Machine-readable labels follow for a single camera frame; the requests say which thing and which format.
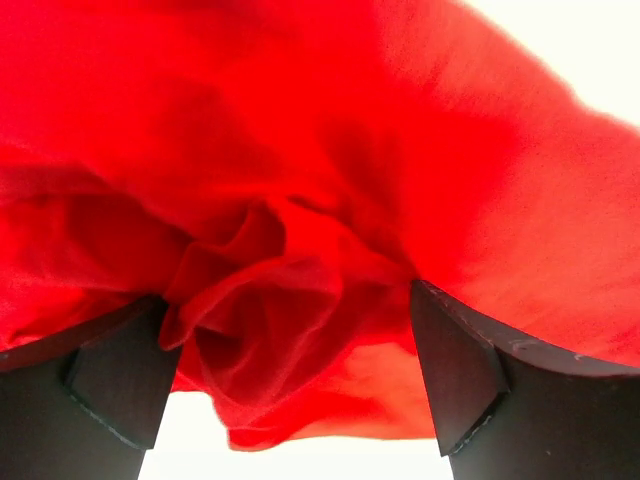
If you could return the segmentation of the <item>red t shirt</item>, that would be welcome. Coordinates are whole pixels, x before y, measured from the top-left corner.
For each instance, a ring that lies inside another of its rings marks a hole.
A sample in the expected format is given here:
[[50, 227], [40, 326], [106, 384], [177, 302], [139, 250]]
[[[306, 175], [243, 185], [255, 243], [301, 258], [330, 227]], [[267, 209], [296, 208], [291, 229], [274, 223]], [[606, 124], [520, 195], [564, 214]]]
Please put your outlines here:
[[233, 449], [429, 438], [409, 286], [639, 362], [639, 134], [455, 1], [5, 1], [1, 345], [155, 294]]

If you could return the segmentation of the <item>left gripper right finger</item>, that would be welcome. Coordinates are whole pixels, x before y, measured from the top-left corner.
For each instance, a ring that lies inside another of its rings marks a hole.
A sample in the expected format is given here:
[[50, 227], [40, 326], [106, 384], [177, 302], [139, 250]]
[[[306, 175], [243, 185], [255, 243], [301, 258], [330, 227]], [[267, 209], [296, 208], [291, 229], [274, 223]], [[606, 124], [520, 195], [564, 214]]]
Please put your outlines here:
[[636, 480], [639, 371], [544, 342], [425, 281], [412, 330], [457, 479]]

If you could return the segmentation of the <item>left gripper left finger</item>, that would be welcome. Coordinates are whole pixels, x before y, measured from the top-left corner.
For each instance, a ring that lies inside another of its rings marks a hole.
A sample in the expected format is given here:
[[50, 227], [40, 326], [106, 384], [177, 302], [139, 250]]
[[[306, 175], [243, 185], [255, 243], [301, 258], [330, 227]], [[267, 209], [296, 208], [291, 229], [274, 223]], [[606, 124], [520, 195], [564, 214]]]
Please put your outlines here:
[[2, 479], [138, 478], [181, 354], [159, 346], [166, 311], [145, 297], [2, 351]]

